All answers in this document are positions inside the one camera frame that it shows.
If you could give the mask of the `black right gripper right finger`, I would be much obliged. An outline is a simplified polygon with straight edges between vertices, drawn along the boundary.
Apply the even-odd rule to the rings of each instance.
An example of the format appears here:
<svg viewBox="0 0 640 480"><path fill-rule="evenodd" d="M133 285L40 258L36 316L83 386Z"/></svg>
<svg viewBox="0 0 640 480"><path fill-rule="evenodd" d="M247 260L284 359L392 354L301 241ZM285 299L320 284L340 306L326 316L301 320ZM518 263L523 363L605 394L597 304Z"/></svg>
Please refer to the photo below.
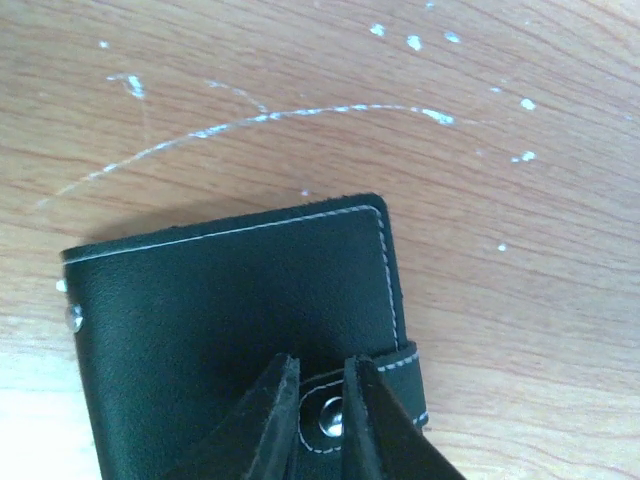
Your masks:
<svg viewBox="0 0 640 480"><path fill-rule="evenodd" d="M350 358L343 376L343 479L461 479L424 437L371 359Z"/></svg>

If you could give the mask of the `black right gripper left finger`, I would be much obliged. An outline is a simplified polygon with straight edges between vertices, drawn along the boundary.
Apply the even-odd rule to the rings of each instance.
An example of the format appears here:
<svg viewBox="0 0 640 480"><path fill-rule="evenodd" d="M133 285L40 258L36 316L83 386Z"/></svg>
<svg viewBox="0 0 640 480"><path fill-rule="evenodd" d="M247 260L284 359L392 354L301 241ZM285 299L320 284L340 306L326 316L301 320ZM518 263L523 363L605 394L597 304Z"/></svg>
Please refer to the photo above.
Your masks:
<svg viewBox="0 0 640 480"><path fill-rule="evenodd" d="M278 354L222 423L166 479L287 479L294 470L300 362Z"/></svg>

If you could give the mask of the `black leather card holder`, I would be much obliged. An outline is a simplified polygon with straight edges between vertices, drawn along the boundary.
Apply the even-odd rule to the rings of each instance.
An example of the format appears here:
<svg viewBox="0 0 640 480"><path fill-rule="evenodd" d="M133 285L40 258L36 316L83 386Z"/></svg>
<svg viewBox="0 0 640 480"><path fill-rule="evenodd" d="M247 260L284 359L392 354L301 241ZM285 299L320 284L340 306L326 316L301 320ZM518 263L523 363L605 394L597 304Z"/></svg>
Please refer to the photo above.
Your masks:
<svg viewBox="0 0 640 480"><path fill-rule="evenodd" d="M344 362L370 357L428 420L387 206L357 194L63 253L101 474L156 479L217 427L271 359L300 362L299 479L336 479Z"/></svg>

